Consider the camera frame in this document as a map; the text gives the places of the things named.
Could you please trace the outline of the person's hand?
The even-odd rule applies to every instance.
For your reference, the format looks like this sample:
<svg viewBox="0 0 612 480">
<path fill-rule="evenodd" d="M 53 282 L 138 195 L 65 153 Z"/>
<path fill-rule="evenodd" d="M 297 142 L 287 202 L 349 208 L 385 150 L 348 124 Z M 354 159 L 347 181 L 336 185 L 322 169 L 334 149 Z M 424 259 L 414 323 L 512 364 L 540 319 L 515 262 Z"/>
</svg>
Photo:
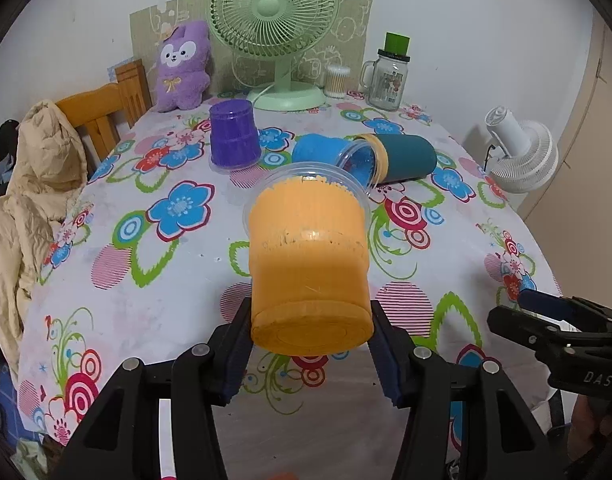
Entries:
<svg viewBox="0 0 612 480">
<path fill-rule="evenodd" d="M 568 479 L 612 479 L 612 401 L 577 397 L 568 434 Z"/>
</svg>

